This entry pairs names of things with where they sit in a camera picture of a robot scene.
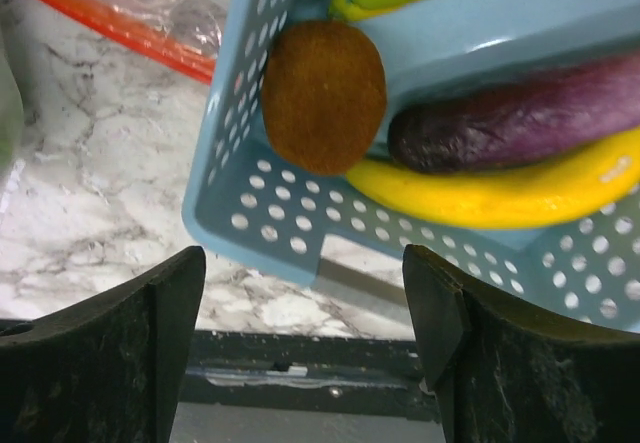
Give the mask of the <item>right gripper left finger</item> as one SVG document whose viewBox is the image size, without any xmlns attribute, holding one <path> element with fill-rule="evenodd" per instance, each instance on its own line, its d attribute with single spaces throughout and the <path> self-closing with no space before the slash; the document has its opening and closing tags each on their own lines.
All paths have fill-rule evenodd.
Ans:
<svg viewBox="0 0 640 443">
<path fill-rule="evenodd" d="M 2 331 L 2 441 L 168 441 L 205 270 L 203 249 L 190 246 L 110 290 Z"/>
</svg>

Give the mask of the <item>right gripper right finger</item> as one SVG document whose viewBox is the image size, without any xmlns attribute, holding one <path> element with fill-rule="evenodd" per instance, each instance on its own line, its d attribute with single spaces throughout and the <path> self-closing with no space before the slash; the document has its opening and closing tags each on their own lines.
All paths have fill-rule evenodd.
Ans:
<svg viewBox="0 0 640 443">
<path fill-rule="evenodd" d="M 635 442 L 639 337 L 403 254 L 417 352 L 449 442 Z"/>
</svg>

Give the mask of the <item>small brown orange fruit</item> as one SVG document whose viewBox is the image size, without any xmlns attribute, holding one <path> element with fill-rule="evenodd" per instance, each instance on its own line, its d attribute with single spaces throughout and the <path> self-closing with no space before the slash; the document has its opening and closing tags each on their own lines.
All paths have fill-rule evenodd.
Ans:
<svg viewBox="0 0 640 443">
<path fill-rule="evenodd" d="M 386 113 L 379 52 L 344 22 L 297 23 L 271 47 L 261 106 L 278 156 L 316 175 L 343 174 L 364 157 Z"/>
</svg>

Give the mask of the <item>purple eggplant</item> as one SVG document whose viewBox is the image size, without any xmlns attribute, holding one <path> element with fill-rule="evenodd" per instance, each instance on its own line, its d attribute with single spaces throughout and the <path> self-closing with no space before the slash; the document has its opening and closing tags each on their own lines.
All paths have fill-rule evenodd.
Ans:
<svg viewBox="0 0 640 443">
<path fill-rule="evenodd" d="M 532 74 L 457 99 L 409 106 L 387 133 L 391 158 L 441 174 L 532 164 L 639 125 L 639 55 Z"/>
</svg>

